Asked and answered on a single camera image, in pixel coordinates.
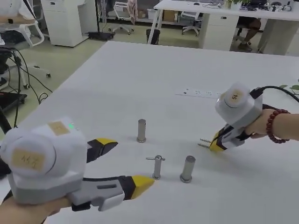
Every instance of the chair wheel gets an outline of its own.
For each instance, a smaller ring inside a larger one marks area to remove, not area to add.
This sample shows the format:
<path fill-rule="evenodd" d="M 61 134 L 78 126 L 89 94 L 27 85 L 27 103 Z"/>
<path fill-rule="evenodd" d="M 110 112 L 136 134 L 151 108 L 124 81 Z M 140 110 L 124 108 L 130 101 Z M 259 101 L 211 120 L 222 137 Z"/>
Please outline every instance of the chair wheel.
<path fill-rule="evenodd" d="M 30 89 L 30 85 L 29 84 L 24 85 L 24 89 L 26 89 L 26 90 Z"/>

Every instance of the sleeve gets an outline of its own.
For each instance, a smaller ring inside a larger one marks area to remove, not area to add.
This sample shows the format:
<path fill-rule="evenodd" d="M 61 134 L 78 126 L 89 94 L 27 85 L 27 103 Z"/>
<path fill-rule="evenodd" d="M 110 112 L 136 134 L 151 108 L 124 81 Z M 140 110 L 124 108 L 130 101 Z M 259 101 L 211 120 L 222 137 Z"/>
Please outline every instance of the sleeve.
<path fill-rule="evenodd" d="M 24 17 L 26 20 L 33 20 L 35 19 L 35 15 L 31 5 L 29 4 L 28 0 L 21 0 L 21 7 L 19 9 L 19 14 Z"/>

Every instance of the white sleeve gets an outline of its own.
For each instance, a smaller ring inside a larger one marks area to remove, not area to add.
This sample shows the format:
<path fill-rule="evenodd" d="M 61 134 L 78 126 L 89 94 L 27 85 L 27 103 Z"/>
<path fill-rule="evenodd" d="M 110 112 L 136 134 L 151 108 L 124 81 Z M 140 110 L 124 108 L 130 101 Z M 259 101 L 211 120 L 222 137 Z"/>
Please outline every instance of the white sleeve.
<path fill-rule="evenodd" d="M 32 20 L 32 19 L 34 19 L 33 15 L 29 11 L 29 9 L 27 8 L 27 6 L 23 2 L 23 0 L 21 0 L 21 1 L 22 2 L 21 2 L 21 7 L 19 9 L 19 14 L 22 15 L 24 17 L 24 19 L 26 19 L 26 20 Z"/>

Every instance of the black trash bin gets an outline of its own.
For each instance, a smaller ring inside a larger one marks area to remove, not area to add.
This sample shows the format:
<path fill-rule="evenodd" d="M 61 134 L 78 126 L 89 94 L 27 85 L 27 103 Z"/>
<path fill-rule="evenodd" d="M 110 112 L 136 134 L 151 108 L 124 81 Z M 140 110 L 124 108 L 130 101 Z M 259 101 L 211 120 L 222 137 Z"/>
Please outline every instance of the black trash bin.
<path fill-rule="evenodd" d="M 160 30 L 155 29 L 153 38 L 151 39 L 150 44 L 159 45 L 159 36 L 160 36 Z M 147 29 L 146 30 L 146 40 L 147 40 L 146 43 L 149 41 L 149 37 L 150 37 L 150 29 Z"/>

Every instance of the power strip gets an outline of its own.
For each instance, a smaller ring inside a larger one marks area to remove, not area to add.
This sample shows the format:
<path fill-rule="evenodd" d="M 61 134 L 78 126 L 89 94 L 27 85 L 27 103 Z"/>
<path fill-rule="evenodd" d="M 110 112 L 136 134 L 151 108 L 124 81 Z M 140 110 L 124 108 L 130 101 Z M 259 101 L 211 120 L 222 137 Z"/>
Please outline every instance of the power strip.
<path fill-rule="evenodd" d="M 212 92 L 206 90 L 196 90 L 191 88 L 186 88 L 183 91 L 177 92 L 176 95 L 189 96 L 189 97 L 201 97 L 201 98 L 212 98 L 218 99 L 222 93 Z"/>

